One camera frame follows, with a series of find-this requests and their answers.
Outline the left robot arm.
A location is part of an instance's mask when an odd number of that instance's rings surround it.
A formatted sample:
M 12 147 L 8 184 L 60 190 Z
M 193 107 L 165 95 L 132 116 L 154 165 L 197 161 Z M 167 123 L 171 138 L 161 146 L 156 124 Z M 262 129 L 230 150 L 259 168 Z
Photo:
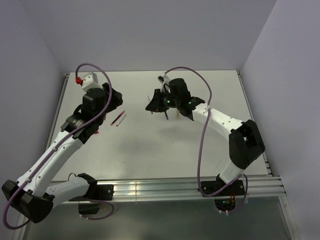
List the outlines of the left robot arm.
M 108 83 L 86 91 L 80 104 L 61 126 L 55 140 L 40 159 L 18 180 L 7 180 L 1 187 L 9 207 L 29 221 L 39 223 L 57 205 L 72 199 L 95 201 L 97 180 L 80 173 L 71 180 L 51 185 L 53 177 L 102 125 L 106 114 L 123 104 L 123 95 Z

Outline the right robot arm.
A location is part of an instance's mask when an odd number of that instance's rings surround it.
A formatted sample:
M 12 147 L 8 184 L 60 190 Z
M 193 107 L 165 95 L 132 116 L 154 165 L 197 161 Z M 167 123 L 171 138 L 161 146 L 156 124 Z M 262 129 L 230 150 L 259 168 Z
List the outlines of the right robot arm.
M 198 191 L 204 197 L 227 195 L 247 169 L 266 150 L 257 124 L 249 119 L 242 121 L 228 116 L 205 102 L 203 99 L 191 96 L 187 84 L 182 78 L 170 79 L 166 75 L 158 77 L 161 88 L 154 91 L 153 98 L 146 106 L 146 111 L 165 113 L 170 108 L 192 120 L 210 127 L 228 142 L 229 162 L 216 177 L 213 188 L 208 189 L 198 184 Z

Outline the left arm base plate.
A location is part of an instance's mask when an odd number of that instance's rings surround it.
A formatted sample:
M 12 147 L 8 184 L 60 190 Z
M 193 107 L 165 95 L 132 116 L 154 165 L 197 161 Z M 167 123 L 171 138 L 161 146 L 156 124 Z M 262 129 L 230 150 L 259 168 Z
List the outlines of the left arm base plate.
M 100 200 L 111 201 L 114 194 L 113 184 L 97 184 L 94 187 L 90 187 L 87 193 L 83 196 L 77 196 L 70 201 L 88 201 L 88 200 Z

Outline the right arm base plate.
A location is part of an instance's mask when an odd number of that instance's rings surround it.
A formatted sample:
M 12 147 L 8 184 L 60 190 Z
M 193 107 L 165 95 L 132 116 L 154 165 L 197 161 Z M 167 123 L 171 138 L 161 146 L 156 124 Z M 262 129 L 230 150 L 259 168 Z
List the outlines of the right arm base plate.
M 242 180 L 236 180 L 229 185 L 217 180 L 201 181 L 200 186 L 203 197 L 209 197 L 213 193 L 214 197 L 243 196 L 246 193 Z

